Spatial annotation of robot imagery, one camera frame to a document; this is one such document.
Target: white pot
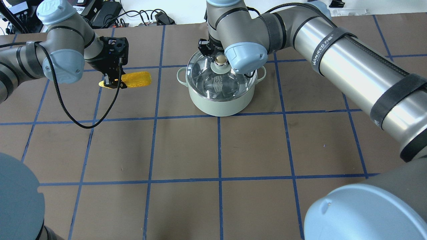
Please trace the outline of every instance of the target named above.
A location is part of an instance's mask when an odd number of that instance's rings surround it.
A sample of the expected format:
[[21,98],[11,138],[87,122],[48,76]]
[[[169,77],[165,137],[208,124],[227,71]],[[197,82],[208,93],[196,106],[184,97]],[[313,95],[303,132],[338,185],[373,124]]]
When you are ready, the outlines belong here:
[[[179,79],[179,74],[186,69],[187,67],[182,67],[178,70],[178,73],[176,74],[178,82],[188,88],[191,100],[193,101],[194,105],[196,105],[196,107],[198,107],[204,113],[216,117],[231,116],[243,110],[252,100],[255,91],[255,85],[264,80],[267,75],[266,69],[263,66],[262,69],[264,70],[264,76],[255,80],[255,83],[252,85],[252,87],[248,89],[242,96],[229,101],[214,101],[199,95],[196,90],[189,86],[187,75],[185,77],[185,82]],[[255,71],[253,77],[257,77],[257,71]]]

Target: robotic arm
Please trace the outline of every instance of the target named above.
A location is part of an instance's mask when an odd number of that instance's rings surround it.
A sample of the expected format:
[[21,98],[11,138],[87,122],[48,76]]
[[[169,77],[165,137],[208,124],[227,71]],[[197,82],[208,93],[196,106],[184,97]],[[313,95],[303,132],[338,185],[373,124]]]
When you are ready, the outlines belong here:
[[[284,6],[294,7],[270,13]],[[207,0],[207,24],[209,40],[199,41],[203,55],[225,54],[235,72],[246,74],[268,54],[293,47],[401,144],[409,163],[312,205],[306,240],[427,239],[427,79],[335,26],[319,1],[283,4],[251,19],[241,0]]]
[[105,86],[117,87],[114,80],[119,78],[119,61],[120,65],[127,64],[126,38],[98,37],[65,0],[45,0],[37,16],[49,27],[45,42],[29,41],[23,43],[25,46],[0,51],[0,103],[25,81],[45,76],[53,79],[42,48],[52,59],[58,83],[80,80],[86,61],[104,74]]

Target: table surface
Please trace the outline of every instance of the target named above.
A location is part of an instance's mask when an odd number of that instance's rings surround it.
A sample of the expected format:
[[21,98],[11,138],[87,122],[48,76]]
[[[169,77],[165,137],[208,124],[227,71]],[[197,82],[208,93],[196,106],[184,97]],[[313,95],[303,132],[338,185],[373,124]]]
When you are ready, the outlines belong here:
[[[427,76],[426,13],[333,20]],[[399,144],[293,49],[270,56],[247,108],[218,118],[197,109],[175,77],[207,36],[205,24],[96,32],[127,37],[125,71],[152,75],[150,86],[120,91],[105,122],[72,124],[46,78],[0,105],[0,151],[36,174],[45,223],[64,239],[301,239],[314,201],[403,164]],[[87,125],[115,93],[101,80],[87,65],[79,82],[60,85]]]

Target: pot lid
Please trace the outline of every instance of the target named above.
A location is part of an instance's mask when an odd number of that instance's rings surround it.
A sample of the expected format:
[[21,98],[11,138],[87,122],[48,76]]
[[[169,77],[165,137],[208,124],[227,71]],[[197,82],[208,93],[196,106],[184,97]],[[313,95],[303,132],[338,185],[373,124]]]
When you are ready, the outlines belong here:
[[255,83],[256,72],[249,78],[237,74],[224,55],[215,58],[197,51],[187,65],[186,78],[198,95],[212,101],[230,101],[244,95]]

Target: pot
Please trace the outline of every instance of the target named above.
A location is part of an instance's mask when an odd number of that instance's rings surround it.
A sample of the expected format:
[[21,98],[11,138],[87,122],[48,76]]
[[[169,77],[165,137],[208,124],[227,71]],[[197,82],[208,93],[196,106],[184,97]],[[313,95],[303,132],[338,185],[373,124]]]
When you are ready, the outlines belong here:
[[[257,71],[251,76],[237,74],[223,60],[221,55],[215,59],[203,56],[200,51],[190,59],[187,67],[178,70],[176,78],[186,86],[194,105],[204,113],[216,117],[226,117],[242,111],[252,100],[255,85],[264,80],[257,79]],[[179,74],[186,70],[185,82]]]

